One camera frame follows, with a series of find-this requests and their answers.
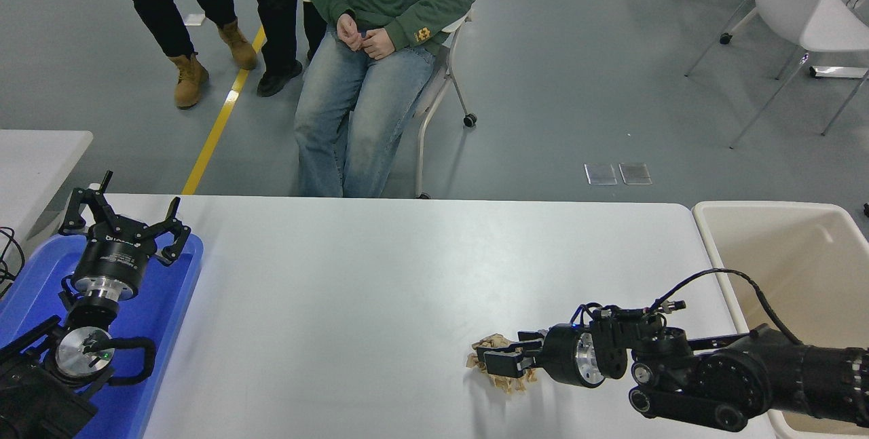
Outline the person's left hand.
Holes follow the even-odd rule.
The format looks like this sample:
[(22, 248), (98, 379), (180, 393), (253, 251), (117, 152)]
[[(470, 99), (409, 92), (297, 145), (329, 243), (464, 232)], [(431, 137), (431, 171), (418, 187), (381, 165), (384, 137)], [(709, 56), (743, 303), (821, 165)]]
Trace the person's left hand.
[(368, 30), (363, 36), (361, 49), (374, 60), (382, 60), (395, 52), (393, 40), (391, 40), (385, 28)]

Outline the person's right hand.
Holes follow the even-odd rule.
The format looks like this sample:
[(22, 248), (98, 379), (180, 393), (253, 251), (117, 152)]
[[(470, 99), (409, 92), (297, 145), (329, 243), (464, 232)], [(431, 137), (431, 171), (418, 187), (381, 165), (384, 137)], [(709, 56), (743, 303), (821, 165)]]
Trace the person's right hand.
[(351, 52), (357, 52), (363, 45), (363, 34), (360, 33), (356, 21), (350, 13), (342, 13), (336, 22), (336, 33)]

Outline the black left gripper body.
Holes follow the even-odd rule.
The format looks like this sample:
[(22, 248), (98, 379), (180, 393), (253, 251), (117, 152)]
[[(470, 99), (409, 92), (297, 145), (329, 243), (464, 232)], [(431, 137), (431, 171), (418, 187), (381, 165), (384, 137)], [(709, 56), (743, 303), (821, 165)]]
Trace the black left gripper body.
[(81, 279), (108, 278), (127, 286), (142, 284), (150, 256), (156, 253), (155, 238), (136, 240), (143, 223), (118, 223), (122, 230), (114, 233), (108, 223), (92, 225), (81, 260), (75, 267), (75, 285)]

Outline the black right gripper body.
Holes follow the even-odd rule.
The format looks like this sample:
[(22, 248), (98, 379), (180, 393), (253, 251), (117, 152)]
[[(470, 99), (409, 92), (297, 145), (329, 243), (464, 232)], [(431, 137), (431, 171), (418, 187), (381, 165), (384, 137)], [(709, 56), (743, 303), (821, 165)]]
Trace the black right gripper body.
[(552, 380), (586, 386), (576, 362), (578, 340), (582, 333), (581, 328), (571, 324), (557, 324), (547, 331), (540, 350), (540, 367)]

